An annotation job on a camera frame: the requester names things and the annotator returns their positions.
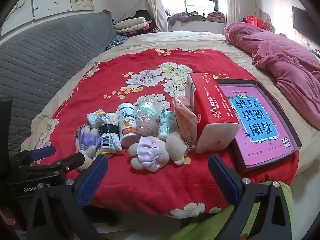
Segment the beige bed sheet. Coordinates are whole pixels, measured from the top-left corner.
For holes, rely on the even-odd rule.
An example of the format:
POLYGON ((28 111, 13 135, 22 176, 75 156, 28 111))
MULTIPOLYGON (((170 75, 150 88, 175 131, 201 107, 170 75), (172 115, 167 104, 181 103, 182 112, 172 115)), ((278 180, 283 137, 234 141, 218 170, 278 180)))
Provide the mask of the beige bed sheet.
POLYGON ((30 136, 21 144, 22 150, 32 150, 38 143, 40 136, 47 127, 49 120, 56 110, 69 98, 73 89, 83 76, 97 63, 107 62, 121 55, 140 53, 141 51, 156 49, 213 49, 223 52, 235 63, 249 71, 265 88, 279 101, 291 124, 301 140, 299 150, 299 164, 297 173, 300 174, 319 161, 319 131, 309 125, 281 94, 276 87, 275 79, 255 68, 252 58, 229 43, 221 34, 193 31, 173 31, 166 33, 144 34, 130 38, 124 44, 110 49, 86 64, 82 70, 70 78, 66 84, 53 96, 44 109, 31 122, 30 136))

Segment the green item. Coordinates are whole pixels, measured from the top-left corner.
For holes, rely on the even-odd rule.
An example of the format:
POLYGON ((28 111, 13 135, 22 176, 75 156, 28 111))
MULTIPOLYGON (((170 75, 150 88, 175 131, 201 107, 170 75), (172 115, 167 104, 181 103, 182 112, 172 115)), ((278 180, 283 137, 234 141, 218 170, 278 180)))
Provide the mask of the green item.
POLYGON ((139 102, 136 105, 136 113, 138 116, 148 115, 155 120, 159 117, 156 104, 151 100, 139 102))

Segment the green floral tissue pack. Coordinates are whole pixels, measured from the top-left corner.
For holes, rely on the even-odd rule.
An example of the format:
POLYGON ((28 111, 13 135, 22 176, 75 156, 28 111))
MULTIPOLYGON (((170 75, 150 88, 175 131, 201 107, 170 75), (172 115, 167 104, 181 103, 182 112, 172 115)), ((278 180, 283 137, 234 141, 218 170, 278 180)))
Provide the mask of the green floral tissue pack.
POLYGON ((171 133, 178 131, 179 129, 175 112, 163 110, 159 119, 157 137, 163 141, 166 141, 167 137, 171 135, 171 133))

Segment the plush bear purple dress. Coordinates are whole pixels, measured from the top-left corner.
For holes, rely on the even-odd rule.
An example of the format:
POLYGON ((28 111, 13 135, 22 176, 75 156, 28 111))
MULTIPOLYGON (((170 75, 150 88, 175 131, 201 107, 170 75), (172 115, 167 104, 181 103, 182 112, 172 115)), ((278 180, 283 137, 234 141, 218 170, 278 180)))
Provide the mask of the plush bear purple dress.
POLYGON ((101 136, 99 130, 84 125, 78 128, 75 133, 75 148, 76 152, 84 155, 84 164, 78 167, 79 171, 83 171, 93 163, 98 155, 100 148, 101 136))

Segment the black wall television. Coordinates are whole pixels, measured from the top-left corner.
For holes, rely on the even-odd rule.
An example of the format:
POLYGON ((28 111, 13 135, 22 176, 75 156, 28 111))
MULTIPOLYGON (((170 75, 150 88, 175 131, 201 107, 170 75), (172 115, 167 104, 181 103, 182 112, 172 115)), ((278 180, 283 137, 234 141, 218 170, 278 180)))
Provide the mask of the black wall television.
POLYGON ((319 44, 319 26, 304 9, 292 6, 293 28, 319 44))

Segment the white curtain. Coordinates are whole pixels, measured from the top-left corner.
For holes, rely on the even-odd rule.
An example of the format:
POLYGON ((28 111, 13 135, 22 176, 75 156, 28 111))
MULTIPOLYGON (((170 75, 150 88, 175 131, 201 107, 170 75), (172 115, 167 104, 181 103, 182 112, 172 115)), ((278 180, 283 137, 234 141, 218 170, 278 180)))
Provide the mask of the white curtain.
POLYGON ((240 18, 240 4, 238 0, 226 0, 226 24, 237 22, 240 18))
POLYGON ((157 28, 162 32, 168 32, 168 20, 162 0, 148 0, 148 4, 157 28))

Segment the dark shallow box tray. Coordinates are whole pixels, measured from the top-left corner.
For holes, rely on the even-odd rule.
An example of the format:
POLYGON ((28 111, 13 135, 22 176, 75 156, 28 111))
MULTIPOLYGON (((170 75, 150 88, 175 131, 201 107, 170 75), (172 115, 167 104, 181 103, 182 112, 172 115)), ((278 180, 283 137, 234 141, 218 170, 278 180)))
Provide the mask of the dark shallow box tray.
POLYGON ((231 143, 237 171, 245 173, 297 152, 302 143, 280 104, 256 80, 221 79, 240 129, 231 143))

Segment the blue patterned pillow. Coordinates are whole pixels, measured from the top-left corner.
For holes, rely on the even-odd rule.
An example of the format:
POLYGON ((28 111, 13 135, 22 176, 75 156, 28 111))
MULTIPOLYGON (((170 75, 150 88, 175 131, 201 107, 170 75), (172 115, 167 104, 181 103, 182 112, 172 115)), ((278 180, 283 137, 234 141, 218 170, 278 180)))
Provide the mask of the blue patterned pillow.
POLYGON ((107 45, 106 47, 106 51, 110 50, 111 48, 114 48, 116 46, 122 45, 124 44, 129 38, 126 36, 121 36, 121 35, 117 35, 111 42, 110 44, 107 45))

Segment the pink ball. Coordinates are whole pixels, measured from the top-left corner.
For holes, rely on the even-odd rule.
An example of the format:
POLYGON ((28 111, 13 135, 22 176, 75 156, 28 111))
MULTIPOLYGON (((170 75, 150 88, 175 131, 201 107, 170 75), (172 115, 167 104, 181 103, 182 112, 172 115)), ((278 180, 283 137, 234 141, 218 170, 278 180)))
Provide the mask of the pink ball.
POLYGON ((136 130, 144 137, 156 137, 158 132, 158 123, 148 115, 138 116, 136 121, 136 130))

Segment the plush bear pink dress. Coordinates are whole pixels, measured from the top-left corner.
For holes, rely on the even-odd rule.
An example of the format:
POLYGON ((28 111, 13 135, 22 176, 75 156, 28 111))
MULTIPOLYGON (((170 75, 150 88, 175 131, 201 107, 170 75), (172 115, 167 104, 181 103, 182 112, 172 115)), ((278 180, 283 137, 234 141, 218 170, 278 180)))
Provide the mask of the plush bear pink dress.
POLYGON ((158 137, 141 137, 129 147, 130 164, 135 170, 157 172, 170 161, 181 166, 187 163, 187 154, 195 150, 195 144, 173 132, 165 140, 158 137))

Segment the small white tissue pack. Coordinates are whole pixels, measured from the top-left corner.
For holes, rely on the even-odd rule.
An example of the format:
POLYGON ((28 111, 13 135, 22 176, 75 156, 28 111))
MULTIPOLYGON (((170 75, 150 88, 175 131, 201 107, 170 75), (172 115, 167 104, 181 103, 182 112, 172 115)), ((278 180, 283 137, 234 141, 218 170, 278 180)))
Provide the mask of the small white tissue pack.
POLYGON ((100 116, 97 113, 87 114, 87 122, 91 128, 100 128, 103 124, 101 122, 100 116))

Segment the red floral blanket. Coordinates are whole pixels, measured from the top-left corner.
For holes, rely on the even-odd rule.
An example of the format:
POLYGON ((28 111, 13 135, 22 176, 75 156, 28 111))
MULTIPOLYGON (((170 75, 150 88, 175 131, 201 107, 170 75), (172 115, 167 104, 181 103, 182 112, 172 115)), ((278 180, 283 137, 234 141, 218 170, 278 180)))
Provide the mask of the red floral blanket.
POLYGON ((289 148, 270 108, 227 95, 224 79, 254 76, 210 49, 148 49, 101 62, 48 122, 37 148, 56 151, 34 165, 81 152, 84 165, 67 175, 75 178, 106 155, 92 205, 177 219, 218 213, 228 203, 208 170, 211 154, 235 167, 235 139, 253 159, 289 148))

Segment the clothes on window sill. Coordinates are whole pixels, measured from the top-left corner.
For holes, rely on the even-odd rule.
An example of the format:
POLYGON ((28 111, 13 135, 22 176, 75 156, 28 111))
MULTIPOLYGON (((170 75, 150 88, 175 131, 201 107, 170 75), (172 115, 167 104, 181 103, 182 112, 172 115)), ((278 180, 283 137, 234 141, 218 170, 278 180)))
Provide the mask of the clothes on window sill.
POLYGON ((198 14, 196 11, 193 12, 182 12, 175 13, 167 18, 168 25, 174 26, 176 22, 187 23, 193 21, 211 21, 217 23, 225 23, 226 17, 220 11, 210 12, 208 14, 198 14))

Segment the red gift bags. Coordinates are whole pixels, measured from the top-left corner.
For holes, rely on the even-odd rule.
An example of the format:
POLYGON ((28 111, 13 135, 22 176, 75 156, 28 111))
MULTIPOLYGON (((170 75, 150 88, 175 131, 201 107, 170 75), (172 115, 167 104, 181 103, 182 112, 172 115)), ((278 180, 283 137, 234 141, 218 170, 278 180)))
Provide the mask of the red gift bags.
POLYGON ((265 30, 271 30, 273 27, 271 16, 260 9, 255 11, 254 16, 246 16, 246 22, 265 30))

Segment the pink book in tray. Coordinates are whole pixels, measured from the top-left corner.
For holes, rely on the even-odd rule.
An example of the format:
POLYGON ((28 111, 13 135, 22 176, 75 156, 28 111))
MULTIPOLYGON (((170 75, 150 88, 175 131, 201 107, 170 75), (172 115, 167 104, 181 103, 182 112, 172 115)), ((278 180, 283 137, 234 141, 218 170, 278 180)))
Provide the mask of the pink book in tray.
POLYGON ((297 150, 285 122, 257 86, 222 85, 221 89, 239 120, 235 143, 245 169, 270 164, 297 150))

